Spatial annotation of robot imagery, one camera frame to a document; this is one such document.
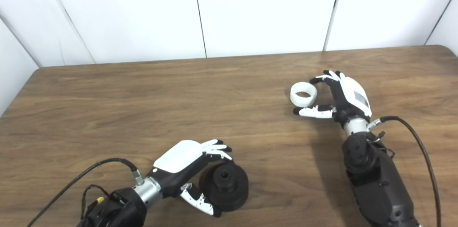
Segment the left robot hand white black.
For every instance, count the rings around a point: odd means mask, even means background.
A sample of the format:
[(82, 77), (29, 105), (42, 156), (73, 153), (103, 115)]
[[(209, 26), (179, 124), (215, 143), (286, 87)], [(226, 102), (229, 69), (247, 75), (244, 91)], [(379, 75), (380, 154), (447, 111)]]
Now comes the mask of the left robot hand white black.
[(180, 196), (198, 210), (219, 218), (222, 212), (190, 180), (210, 162), (232, 162), (230, 152), (232, 149), (219, 139), (203, 143), (182, 140), (154, 162), (147, 177), (159, 185), (162, 199)]

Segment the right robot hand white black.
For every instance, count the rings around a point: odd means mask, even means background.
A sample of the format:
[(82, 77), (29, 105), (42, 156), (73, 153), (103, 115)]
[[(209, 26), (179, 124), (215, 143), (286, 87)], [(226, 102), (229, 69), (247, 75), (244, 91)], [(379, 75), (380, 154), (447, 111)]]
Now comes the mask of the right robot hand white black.
[(309, 118), (332, 118), (345, 124), (352, 118), (370, 121), (372, 111), (364, 88), (340, 71), (324, 70), (322, 75), (310, 79), (310, 84), (324, 82), (329, 86), (333, 105), (297, 106), (293, 114)]

